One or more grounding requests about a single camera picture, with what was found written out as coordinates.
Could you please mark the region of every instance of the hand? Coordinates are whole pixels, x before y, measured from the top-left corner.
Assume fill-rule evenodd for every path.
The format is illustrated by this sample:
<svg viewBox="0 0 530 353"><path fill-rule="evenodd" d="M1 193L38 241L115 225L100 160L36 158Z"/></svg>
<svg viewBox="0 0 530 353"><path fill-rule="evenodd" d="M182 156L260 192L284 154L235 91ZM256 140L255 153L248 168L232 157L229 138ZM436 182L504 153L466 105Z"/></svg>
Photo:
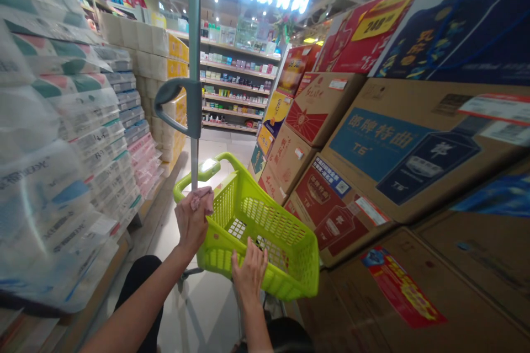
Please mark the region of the hand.
<svg viewBox="0 0 530 353"><path fill-rule="evenodd" d="M244 307L254 306L259 303L259 291L265 270L268 264L267 249L261 252L249 237L247 241L247 254L243 266L237 263L236 250L232 253L232 278Z"/></svg>
<svg viewBox="0 0 530 353"><path fill-rule="evenodd" d="M181 234L181 239L178 246L183 249L189 260L199 250L201 244L206 238L208 231L208 221L204 215L206 208L207 196L203 196L199 202L199 208L192 211L190 203L185 199L182 204L178 204L175 208L175 215L177 216L178 231Z"/></svg>

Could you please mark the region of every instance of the shopping basket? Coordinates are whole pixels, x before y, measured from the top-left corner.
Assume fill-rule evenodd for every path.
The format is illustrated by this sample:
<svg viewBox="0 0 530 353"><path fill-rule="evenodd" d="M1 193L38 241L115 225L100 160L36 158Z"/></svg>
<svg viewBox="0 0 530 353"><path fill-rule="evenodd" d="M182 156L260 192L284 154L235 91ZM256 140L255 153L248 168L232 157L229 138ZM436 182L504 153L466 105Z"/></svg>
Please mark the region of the shopping basket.
<svg viewBox="0 0 530 353"><path fill-rule="evenodd" d="M199 12L200 0L189 0L190 78L164 83L155 98L155 113L163 121L191 138L192 171L173 189L175 201L184 198L189 184L207 182L220 169L220 161L229 161L234 172L214 189L214 213L206 217L208 232L197 252L197 269L186 270L183 279L203 270L232 278L232 251L237 251L239 265L246 254L247 237L261 249L267 248L269 264L262 289L283 301L312 297L318 292L319 250L315 233L271 199L259 187L245 167L230 153L221 153L198 164L198 145L202 124L202 87L199 81ZM163 104L186 89L187 121L185 127L171 119Z"/></svg>

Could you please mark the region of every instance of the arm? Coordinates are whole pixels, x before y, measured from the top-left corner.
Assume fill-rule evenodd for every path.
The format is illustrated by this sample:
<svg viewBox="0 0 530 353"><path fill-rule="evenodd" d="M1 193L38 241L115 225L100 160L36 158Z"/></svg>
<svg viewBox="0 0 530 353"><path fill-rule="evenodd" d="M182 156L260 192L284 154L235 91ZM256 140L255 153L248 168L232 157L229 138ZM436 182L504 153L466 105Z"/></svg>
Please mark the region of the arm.
<svg viewBox="0 0 530 353"><path fill-rule="evenodd" d="M203 243L208 222L204 216L206 196L192 211L190 200L177 208L181 239L158 269L127 299L85 344L81 353L137 352L167 296L181 278Z"/></svg>
<svg viewBox="0 0 530 353"><path fill-rule="evenodd" d="M259 301L259 291L265 270L268 254L261 252L249 237L247 254L243 266L237 263L237 253L232 254L232 278L243 306L243 317L248 351L251 353L273 352L263 307Z"/></svg>
<svg viewBox="0 0 530 353"><path fill-rule="evenodd" d="M158 269L110 316L81 352L136 352L193 255L176 246Z"/></svg>

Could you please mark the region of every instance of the basket handle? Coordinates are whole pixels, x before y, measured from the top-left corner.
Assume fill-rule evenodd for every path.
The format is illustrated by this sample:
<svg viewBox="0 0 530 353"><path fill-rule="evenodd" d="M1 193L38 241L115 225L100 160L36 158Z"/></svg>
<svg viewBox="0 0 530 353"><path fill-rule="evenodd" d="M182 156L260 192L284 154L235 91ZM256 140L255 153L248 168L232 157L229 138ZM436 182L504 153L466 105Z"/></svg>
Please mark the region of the basket handle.
<svg viewBox="0 0 530 353"><path fill-rule="evenodd" d="M241 162L232 154L229 152L219 153L214 158L209 158L208 160L203 161L199 164L199 171L197 174L198 180L201 182L207 182L213 177L215 174L217 174L221 170L221 160L228 160L230 164L232 164L232 167L236 171L244 171L246 172L245 166L241 164ZM180 202L184 195L182 194L182 191L192 182L192 175L189 173L184 178L182 178L179 182L176 183L175 187L173 188L173 196L175 198L175 202Z"/></svg>
<svg viewBox="0 0 530 353"><path fill-rule="evenodd" d="M171 102L178 97L182 87L186 90L186 108L188 127L184 127L169 117L162 109L162 105ZM200 127L202 124L201 113L202 88L198 81L189 78L176 78L166 81L158 90L155 97L155 113L163 121L172 126L175 130L189 136L190 138L200 138Z"/></svg>

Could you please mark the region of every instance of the black pants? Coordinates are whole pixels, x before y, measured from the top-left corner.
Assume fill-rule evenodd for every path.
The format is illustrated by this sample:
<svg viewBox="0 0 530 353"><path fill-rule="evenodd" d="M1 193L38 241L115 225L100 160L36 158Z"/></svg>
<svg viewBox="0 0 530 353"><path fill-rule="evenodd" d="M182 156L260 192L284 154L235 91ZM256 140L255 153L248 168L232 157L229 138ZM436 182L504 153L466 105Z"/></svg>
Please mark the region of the black pants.
<svg viewBox="0 0 530 353"><path fill-rule="evenodd" d="M154 255L142 256L142 258L137 259L129 270L127 278L123 283L121 288L120 297L116 303L114 311L127 300L129 297L135 293L135 291L140 288L140 286L146 281L149 276L151 276L156 269L160 266L162 261ZM155 353L156 352L156 339L158 337L158 330L160 329L160 322L162 321L162 313L164 307L160 309L158 316L156 317L155 322L153 323L151 329L147 333L147 336L144 339L144 342L138 349L139 353Z"/></svg>

